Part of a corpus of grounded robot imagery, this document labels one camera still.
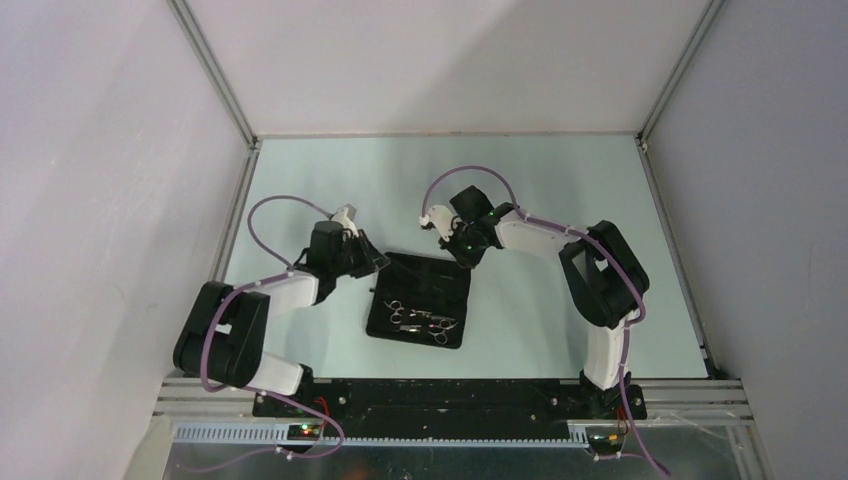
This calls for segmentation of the silver thinning scissors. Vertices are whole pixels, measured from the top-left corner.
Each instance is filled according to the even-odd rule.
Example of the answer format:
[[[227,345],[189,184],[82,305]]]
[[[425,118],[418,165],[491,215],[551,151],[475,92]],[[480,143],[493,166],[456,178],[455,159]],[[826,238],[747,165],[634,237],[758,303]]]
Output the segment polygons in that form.
[[[432,312],[407,307],[400,300],[384,302],[384,306],[389,310],[389,322],[397,326],[418,324],[437,319],[437,316]]]

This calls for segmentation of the black zip tool case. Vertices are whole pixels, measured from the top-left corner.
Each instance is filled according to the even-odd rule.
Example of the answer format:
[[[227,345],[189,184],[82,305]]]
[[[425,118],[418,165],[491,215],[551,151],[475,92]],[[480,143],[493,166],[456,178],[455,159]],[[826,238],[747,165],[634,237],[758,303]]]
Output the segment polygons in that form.
[[[457,263],[439,258],[418,256],[399,252],[388,252],[391,264],[380,270],[375,287],[372,289],[373,301],[367,317],[365,332],[368,336],[378,339],[423,345],[429,347],[457,350],[462,346],[464,329],[468,314],[468,299],[471,287],[471,271]],[[429,264],[434,270],[461,275],[463,282],[459,284],[422,283],[408,275],[403,270],[395,268],[392,263],[399,261],[408,266],[422,268]],[[425,332],[399,332],[400,326],[389,322],[389,310],[384,302],[400,300],[405,306],[432,312],[438,318],[453,319],[457,326],[449,334],[447,345],[438,345]]]

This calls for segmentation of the silver straight scissors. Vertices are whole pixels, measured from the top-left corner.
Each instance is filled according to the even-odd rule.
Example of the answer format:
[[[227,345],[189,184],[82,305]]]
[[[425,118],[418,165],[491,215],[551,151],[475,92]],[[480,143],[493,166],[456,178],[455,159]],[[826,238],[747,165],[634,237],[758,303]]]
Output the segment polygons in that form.
[[[406,324],[400,325],[397,330],[407,333],[428,333],[438,345],[447,345],[449,343],[449,334],[457,326],[457,322],[453,319],[438,318],[426,324]]]

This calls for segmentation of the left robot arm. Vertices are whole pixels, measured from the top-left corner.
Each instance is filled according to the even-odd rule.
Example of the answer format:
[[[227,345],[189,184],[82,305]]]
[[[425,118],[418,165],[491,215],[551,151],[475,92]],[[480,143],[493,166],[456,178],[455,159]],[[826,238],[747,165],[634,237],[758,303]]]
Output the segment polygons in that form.
[[[283,272],[241,286],[203,284],[174,347],[173,364],[204,379],[210,391],[274,392],[290,415],[304,416],[315,406],[316,390],[303,381],[307,366],[266,352],[269,319],[318,305],[339,278],[366,277],[390,262],[352,223],[319,221],[309,246]]]

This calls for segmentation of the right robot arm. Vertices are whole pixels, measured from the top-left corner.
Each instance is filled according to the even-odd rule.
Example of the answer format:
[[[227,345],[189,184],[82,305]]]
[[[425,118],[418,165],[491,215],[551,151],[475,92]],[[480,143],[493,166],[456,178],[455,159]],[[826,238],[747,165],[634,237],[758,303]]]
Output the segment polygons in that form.
[[[622,403],[617,387],[628,373],[628,328],[644,317],[648,275],[610,221],[586,229],[534,218],[511,203],[494,206],[477,187],[456,194],[449,205],[421,214],[420,226],[439,235],[439,246],[466,268],[476,267],[490,249],[516,250],[557,258],[571,299],[589,323],[587,358],[581,379],[585,411],[606,418]]]

